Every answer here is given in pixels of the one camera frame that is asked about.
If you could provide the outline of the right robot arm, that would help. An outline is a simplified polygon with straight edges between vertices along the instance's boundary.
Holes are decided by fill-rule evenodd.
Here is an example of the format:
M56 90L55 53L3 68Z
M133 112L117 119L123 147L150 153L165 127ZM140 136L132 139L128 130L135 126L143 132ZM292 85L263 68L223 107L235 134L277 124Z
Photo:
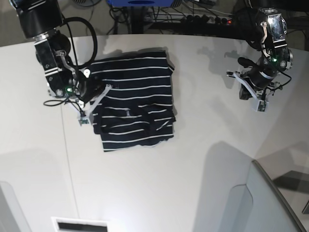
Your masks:
M12 0L21 29L27 39L34 39L37 61L44 69L51 97L67 102L80 100L90 102L105 89L104 85L94 78L87 77L82 70L94 63L98 53L98 40L93 26L81 17L64 18L56 0ZM81 22L89 28L93 52L84 64L78 64L72 37L62 34L58 27L70 22Z

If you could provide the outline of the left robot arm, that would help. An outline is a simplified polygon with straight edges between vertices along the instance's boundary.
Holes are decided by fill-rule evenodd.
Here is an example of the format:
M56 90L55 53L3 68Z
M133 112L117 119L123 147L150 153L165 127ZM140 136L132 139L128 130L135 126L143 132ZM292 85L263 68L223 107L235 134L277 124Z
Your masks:
M265 100L268 93L282 90L292 80L286 74L293 62L286 42L286 21L270 0L245 1L235 21L248 45L261 53L256 62L238 58L239 65L246 69L236 73L240 79L239 98L246 101L261 95Z

